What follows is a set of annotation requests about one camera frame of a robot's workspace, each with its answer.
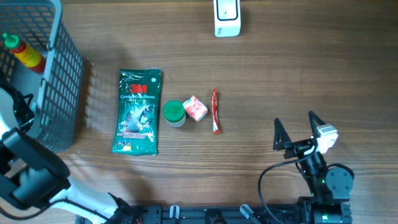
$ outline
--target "white device screen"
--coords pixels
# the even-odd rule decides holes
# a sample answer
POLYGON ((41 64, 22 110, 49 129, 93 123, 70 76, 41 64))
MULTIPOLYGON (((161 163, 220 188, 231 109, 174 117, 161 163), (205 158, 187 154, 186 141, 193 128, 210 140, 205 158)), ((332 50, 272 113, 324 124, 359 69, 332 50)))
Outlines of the white device screen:
POLYGON ((217 0, 218 19, 236 19, 236 0, 217 0))

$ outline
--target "red bottle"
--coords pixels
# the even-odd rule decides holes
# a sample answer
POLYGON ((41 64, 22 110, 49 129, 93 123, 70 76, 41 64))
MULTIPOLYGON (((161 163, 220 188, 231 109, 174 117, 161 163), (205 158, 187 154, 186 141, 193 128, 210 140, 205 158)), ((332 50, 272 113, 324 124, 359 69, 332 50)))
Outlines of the red bottle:
POLYGON ((6 40, 6 46, 27 68, 37 73, 44 72, 45 58, 42 54, 16 35, 4 33, 2 36, 6 40))

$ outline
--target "teal package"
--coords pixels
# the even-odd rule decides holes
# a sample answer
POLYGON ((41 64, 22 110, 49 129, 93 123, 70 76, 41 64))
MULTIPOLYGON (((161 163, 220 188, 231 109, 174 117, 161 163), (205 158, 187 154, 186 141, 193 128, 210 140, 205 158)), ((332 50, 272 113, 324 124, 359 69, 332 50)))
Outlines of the teal package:
POLYGON ((162 70, 120 69, 119 115, 112 152, 157 154, 162 70))

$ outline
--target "wooden surface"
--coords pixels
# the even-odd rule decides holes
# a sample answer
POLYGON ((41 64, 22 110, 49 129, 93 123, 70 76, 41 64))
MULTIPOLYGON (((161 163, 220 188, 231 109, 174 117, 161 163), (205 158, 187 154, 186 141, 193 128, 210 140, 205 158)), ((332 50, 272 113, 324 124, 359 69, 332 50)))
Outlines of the wooden surface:
MULTIPOLYGON (((274 118, 294 141, 314 110, 339 131, 325 155, 356 174, 355 223, 398 218, 398 5, 381 1, 243 1, 239 37, 214 36, 212 2, 69 4, 63 20, 85 58, 73 147, 59 154, 90 187, 145 205, 259 205, 258 176, 282 162, 274 118), (173 129, 160 117, 159 155, 111 153, 118 70, 164 69, 161 106, 219 90, 211 116, 173 129)), ((267 202, 309 191, 294 166, 263 181, 267 202)), ((26 223, 73 223, 51 210, 26 223)), ((0 223, 12 223, 4 217, 0 223)))

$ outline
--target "red wrapper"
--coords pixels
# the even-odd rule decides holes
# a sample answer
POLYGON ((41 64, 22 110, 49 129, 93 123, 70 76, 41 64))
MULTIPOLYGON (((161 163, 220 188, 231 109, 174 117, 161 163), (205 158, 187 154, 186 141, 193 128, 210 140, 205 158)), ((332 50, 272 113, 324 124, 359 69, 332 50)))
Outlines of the red wrapper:
POLYGON ((191 116, 191 118, 193 118, 196 122, 199 122, 207 114, 207 107, 195 96, 192 96, 182 105, 189 116, 191 116))
POLYGON ((214 89, 213 94, 211 94, 211 109, 213 110, 213 132, 214 134, 220 133, 220 125, 218 124, 217 115, 217 90, 214 89))

